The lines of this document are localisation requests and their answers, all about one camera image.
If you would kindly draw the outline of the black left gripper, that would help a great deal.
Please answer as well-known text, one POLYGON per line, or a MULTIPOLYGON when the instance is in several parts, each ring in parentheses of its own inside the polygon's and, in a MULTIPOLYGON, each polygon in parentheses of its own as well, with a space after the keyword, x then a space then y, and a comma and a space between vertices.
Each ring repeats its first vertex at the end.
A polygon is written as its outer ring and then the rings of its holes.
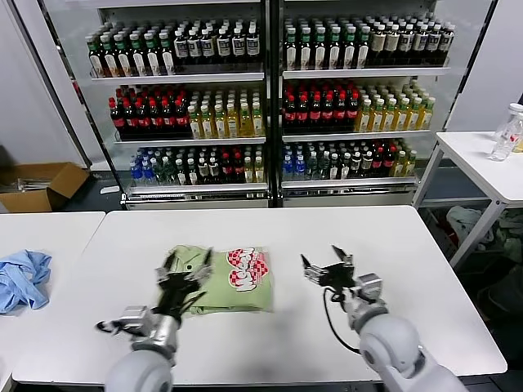
POLYGON ((190 273, 170 273, 173 263, 173 252, 165 258, 156 271, 157 283, 161 289, 157 313, 180 318, 188 309, 186 298, 189 294, 198 292, 212 275, 212 254, 210 247, 203 258, 202 264, 190 273))

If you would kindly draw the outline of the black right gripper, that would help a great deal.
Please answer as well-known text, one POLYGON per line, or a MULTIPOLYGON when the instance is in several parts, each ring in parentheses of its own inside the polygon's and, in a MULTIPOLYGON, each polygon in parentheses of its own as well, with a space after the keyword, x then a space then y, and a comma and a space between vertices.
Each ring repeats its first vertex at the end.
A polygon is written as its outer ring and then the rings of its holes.
POLYGON ((332 249, 342 263, 325 267, 312 265, 309 260, 301 254, 304 276, 318 283, 321 287, 331 287, 334 290, 349 289, 355 286, 352 254, 347 254, 343 249, 332 245, 332 249))

